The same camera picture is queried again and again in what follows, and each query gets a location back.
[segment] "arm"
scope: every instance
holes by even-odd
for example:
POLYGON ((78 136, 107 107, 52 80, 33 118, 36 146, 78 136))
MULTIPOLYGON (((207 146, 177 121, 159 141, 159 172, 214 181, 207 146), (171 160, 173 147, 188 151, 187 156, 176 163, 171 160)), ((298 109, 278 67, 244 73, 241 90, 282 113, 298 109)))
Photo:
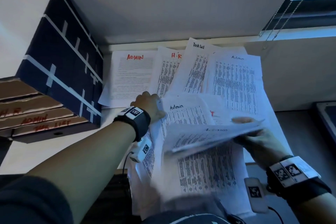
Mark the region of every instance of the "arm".
MULTIPOLYGON (((164 117, 164 112, 157 109, 157 99, 156 94, 144 92, 131 105, 148 112, 153 123, 164 117)), ((116 121, 55 154, 27 175, 53 183, 68 201, 74 223, 80 223, 134 139, 133 127, 116 121)))
MULTIPOLYGON (((234 118, 235 123, 248 123, 252 118, 234 118)), ((290 155, 271 131, 264 129, 237 137, 234 141, 242 145, 251 154, 255 162, 264 170, 290 155)), ((301 224, 336 223, 336 198, 325 193, 299 205, 292 206, 292 210, 301 224)))

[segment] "stack of paper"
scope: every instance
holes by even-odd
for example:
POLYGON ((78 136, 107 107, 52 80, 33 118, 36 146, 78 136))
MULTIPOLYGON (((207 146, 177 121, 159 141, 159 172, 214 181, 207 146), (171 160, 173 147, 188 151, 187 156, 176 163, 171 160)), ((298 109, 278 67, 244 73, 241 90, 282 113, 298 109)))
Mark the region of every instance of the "stack of paper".
POLYGON ((145 160, 129 164, 133 214, 145 219, 171 199, 216 194, 229 213, 251 215, 243 148, 232 138, 267 125, 260 57, 192 38, 185 51, 113 52, 100 103, 127 107, 145 90, 162 97, 167 114, 150 126, 145 160), (257 121, 233 124, 237 116, 257 121))

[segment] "floor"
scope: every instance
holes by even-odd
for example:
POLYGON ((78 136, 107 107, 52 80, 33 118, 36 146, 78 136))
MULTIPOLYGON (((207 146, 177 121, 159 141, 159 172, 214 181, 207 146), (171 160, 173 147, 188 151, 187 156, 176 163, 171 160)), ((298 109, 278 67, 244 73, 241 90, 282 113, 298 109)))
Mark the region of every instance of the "floor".
MULTIPOLYGON (((287 138, 293 154, 300 156, 311 165, 328 184, 332 191, 336 191, 336 159, 332 151, 322 138, 307 111, 278 112, 276 116, 287 138)), ((265 172, 258 166, 248 166, 250 177, 257 177, 262 183, 267 181, 265 172)), ((284 223, 298 224, 286 201, 276 196, 268 196, 269 206, 281 215, 284 223)), ((256 217, 246 219, 247 224, 281 223, 274 212, 257 214, 256 217)))

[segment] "forearm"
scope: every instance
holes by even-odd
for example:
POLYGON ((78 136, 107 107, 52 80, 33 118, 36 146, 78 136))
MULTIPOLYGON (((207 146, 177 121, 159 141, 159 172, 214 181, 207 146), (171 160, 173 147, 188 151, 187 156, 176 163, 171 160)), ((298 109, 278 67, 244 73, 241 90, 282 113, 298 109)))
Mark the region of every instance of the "forearm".
POLYGON ((55 154, 27 175, 56 185, 70 205, 74 223, 79 223, 111 180, 134 139, 131 125, 114 122, 55 154))
POLYGON ((301 224, 336 223, 336 198, 330 193, 294 206, 292 210, 301 224))

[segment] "person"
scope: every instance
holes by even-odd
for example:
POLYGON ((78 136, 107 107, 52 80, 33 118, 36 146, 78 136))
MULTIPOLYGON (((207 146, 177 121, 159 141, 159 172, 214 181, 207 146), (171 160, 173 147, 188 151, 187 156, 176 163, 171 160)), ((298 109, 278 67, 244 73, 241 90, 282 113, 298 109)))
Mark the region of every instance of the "person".
MULTIPOLYGON (((165 116, 157 108, 157 99, 156 94, 144 92, 131 106, 143 110, 154 123, 165 116)), ((251 121, 248 117, 233 119, 236 123, 251 121)), ((111 180, 137 133, 131 124, 117 120, 42 162, 0 191, 0 223, 80 223, 111 180)), ((235 141, 264 170, 289 155, 266 129, 235 141)), ((336 223, 336 199, 326 186, 298 185, 291 194, 296 200, 288 193, 283 195, 300 223, 336 223)), ((162 212, 145 219, 144 223, 228 223, 225 210, 212 200, 205 200, 208 207, 162 212)))

